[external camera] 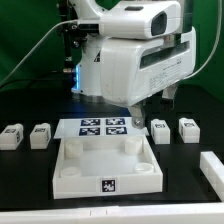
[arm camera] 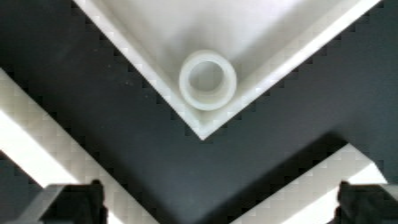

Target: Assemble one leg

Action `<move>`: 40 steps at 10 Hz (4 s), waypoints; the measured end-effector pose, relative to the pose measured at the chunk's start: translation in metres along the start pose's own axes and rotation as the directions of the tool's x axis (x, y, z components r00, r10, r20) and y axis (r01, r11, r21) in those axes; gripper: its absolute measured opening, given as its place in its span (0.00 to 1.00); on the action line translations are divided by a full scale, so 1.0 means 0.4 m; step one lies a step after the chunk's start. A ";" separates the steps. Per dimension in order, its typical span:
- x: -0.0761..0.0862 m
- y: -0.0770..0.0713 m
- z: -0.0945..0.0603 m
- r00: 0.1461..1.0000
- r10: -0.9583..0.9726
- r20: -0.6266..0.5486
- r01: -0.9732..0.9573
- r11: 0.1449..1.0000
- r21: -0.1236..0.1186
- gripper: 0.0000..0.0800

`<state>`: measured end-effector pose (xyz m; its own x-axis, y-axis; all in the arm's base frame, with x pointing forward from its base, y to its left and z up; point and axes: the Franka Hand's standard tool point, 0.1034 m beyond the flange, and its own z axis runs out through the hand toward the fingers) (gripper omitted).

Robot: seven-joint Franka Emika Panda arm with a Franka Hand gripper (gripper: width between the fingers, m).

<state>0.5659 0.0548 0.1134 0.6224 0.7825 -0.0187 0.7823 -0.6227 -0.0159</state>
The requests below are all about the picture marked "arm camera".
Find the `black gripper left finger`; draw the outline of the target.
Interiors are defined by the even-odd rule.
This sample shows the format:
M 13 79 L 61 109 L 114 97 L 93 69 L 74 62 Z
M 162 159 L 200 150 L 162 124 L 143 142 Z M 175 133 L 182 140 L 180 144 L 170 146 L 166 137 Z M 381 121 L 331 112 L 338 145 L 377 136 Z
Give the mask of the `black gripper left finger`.
M 34 198 L 17 224 L 107 224 L 106 187 L 90 184 L 54 184 Z

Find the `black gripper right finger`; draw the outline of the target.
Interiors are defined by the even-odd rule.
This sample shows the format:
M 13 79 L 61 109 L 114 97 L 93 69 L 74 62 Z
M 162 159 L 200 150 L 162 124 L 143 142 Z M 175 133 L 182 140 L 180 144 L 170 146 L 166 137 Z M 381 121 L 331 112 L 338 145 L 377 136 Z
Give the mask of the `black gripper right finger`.
M 398 184 L 340 184 L 333 224 L 398 224 Z

